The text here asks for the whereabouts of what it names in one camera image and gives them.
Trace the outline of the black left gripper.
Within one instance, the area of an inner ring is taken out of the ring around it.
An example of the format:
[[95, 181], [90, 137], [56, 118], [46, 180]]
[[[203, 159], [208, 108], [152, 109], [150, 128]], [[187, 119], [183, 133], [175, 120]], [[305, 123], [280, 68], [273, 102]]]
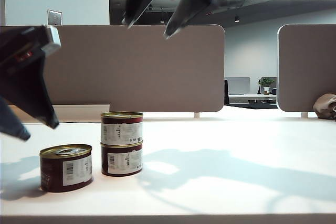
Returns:
[[[60, 48], [56, 26], [16, 26], [1, 33], [1, 82], [6, 82], [6, 100], [52, 129], [59, 121], [44, 82], [44, 65]], [[23, 141], [30, 138], [2, 97], [1, 132]]]

